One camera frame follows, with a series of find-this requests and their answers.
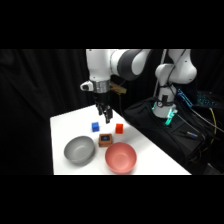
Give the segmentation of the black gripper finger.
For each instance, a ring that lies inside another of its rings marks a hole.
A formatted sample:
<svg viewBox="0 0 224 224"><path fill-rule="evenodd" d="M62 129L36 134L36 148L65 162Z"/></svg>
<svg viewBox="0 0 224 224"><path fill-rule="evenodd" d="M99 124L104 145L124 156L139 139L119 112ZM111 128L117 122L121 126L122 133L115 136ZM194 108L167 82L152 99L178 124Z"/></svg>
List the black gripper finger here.
<svg viewBox="0 0 224 224"><path fill-rule="evenodd" d="M109 123L110 120L113 118L113 112L110 105L105 106L104 115L105 115L106 123Z"/></svg>
<svg viewBox="0 0 224 224"><path fill-rule="evenodd" d="M96 107L98 109L99 115L101 116L104 113L102 105L99 103L96 103Z"/></svg>

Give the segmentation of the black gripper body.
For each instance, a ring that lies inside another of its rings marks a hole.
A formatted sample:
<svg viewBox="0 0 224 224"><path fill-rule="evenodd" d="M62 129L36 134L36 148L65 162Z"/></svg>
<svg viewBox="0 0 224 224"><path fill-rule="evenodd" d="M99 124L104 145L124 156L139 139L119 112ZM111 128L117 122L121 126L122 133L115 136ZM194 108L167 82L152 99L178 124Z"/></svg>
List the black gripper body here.
<svg viewBox="0 0 224 224"><path fill-rule="evenodd" d="M109 105L110 104L110 93L95 93L94 100L97 105Z"/></svg>

